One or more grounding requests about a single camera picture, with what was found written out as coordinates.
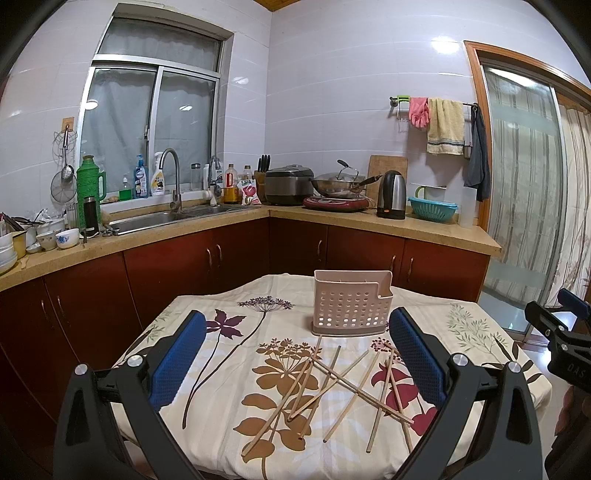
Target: floral tablecloth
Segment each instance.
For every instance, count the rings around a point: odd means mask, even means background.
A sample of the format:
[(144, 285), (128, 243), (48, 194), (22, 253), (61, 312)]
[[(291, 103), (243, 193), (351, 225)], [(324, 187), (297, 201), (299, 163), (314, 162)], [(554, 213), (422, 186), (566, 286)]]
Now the floral tablecloth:
[[(436, 335), (450, 352), (465, 352), (478, 365), (509, 360), (522, 365), (538, 418), (550, 402), (551, 385), (527, 355), (477, 304), (426, 297), (392, 287), (392, 309), (404, 306), (425, 333)], [(288, 393), (317, 337), (310, 332), (314, 311), (314, 279), (297, 275), (268, 275), (243, 287), (214, 296), (176, 298), (128, 349), (119, 362), (140, 352), (146, 354), (162, 336), (172, 335), (191, 310), (207, 319), (207, 336), (174, 401), (160, 414), (190, 461), (202, 471), (227, 478), (296, 480), (373, 480), (391, 478), (408, 456), (402, 428), (383, 417), (371, 453), (366, 453), (376, 408), (358, 400), (328, 442), (323, 437), (347, 405), (352, 393), (340, 385), (325, 394), (304, 439), (298, 433), (310, 410), (286, 422), (277, 417), (271, 428), (246, 457), (242, 449), (263, 427), (275, 406)], [(347, 379), (357, 384), (379, 352), (364, 390), (381, 396), (389, 353), (384, 335), (322, 340), (319, 353), (329, 364), (341, 346), (335, 370), (348, 367), (369, 349)], [(419, 395), (401, 359), (395, 360), (401, 403), (414, 420), (410, 430), (415, 446), (436, 414)], [(324, 381), (314, 369), (304, 396), (311, 398)], [(296, 401), (297, 389), (285, 409)], [(396, 408), (388, 390), (386, 403)], [(124, 436), (135, 441), (121, 405), (113, 409)], [(460, 443), (451, 458), (462, 458), (470, 445), (482, 411), (475, 404)]]

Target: wooden cutting board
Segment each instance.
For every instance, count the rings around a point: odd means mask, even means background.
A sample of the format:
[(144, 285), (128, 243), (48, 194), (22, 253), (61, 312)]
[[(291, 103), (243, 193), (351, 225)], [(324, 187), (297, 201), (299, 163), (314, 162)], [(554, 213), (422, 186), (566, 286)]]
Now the wooden cutting board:
[[(368, 178), (375, 175), (383, 175), (389, 170), (399, 171), (404, 180), (407, 179), (408, 159), (406, 157), (393, 157), (390, 155), (372, 155), (369, 158)], [(378, 201), (379, 182), (368, 185), (366, 195)]]

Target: stainless steel sink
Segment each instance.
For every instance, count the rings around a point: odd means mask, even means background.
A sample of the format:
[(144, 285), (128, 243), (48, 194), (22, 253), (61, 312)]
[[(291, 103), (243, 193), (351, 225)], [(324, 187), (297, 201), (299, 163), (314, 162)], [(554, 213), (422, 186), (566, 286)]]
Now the stainless steel sink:
[(126, 233), (147, 230), (156, 226), (182, 222), (183, 220), (219, 215), (226, 212), (236, 212), (243, 209), (245, 209), (245, 207), (238, 205), (219, 205), (216, 207), (212, 207), (211, 205), (198, 205), (183, 209), (180, 212), (157, 212), (139, 217), (117, 220), (111, 222), (111, 228), (113, 229), (114, 235), (125, 235)]

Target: turquoise basket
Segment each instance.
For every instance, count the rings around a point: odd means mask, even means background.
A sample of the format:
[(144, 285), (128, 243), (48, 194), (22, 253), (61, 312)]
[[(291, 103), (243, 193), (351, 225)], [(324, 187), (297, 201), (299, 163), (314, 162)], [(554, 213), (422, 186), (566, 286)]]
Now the turquoise basket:
[(410, 200), (410, 205), (416, 215), (432, 222), (447, 222), (457, 210), (455, 203), (436, 202), (416, 197), (409, 197), (408, 200)]

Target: silver screw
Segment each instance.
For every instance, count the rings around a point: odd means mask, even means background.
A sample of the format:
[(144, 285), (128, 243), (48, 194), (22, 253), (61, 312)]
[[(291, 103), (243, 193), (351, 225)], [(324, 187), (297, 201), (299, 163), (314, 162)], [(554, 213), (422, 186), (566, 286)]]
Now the silver screw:
[(507, 366), (509, 367), (509, 370), (511, 370), (515, 374), (521, 372), (521, 367), (517, 362), (509, 362)]
[(464, 355), (463, 353), (456, 353), (452, 357), (452, 360), (459, 367), (463, 367), (468, 364), (468, 357), (466, 355)]
[(76, 375), (84, 375), (86, 372), (88, 372), (88, 365), (86, 364), (80, 364), (74, 369)]
[(139, 367), (144, 361), (144, 357), (141, 355), (132, 355), (127, 359), (127, 364), (130, 367)]

